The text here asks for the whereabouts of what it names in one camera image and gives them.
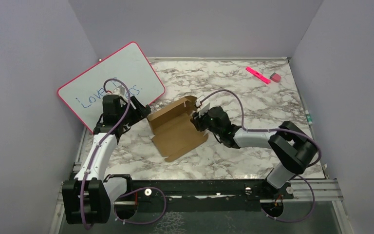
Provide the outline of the brown cardboard box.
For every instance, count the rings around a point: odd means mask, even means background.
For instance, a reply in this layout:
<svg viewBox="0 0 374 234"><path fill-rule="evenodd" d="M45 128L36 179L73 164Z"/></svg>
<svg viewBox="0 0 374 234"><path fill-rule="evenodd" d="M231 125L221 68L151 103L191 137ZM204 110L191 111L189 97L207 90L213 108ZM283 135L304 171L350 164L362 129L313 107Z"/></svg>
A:
<svg viewBox="0 0 374 234"><path fill-rule="evenodd" d="M195 96L185 96L147 117L152 142L166 162L173 162L208 140L206 132L191 123L197 110Z"/></svg>

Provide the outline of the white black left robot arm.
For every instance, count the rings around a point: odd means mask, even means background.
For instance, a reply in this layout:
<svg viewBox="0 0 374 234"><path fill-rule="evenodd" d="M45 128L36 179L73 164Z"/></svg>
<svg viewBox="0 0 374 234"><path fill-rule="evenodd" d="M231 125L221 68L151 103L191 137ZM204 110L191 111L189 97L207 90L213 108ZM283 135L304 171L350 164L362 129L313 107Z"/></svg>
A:
<svg viewBox="0 0 374 234"><path fill-rule="evenodd" d="M112 198L104 182L107 164L121 136L151 113L151 108L135 96L124 99L122 95L106 95L102 108L86 161L61 188L67 223L83 224L86 228L108 221Z"/></svg>

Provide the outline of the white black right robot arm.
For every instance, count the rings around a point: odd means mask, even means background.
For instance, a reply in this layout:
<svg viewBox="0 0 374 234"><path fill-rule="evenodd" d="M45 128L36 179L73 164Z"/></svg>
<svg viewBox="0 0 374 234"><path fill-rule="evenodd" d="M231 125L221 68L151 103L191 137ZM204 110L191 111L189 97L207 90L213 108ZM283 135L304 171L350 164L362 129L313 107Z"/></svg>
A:
<svg viewBox="0 0 374 234"><path fill-rule="evenodd" d="M219 106L194 112L190 121L198 131L212 132L217 141L228 148L273 150L280 162L262 183L261 191L267 198L274 198L286 182L303 174L319 152L315 142L290 121L284 121L272 130L245 129L231 123L228 114Z"/></svg>

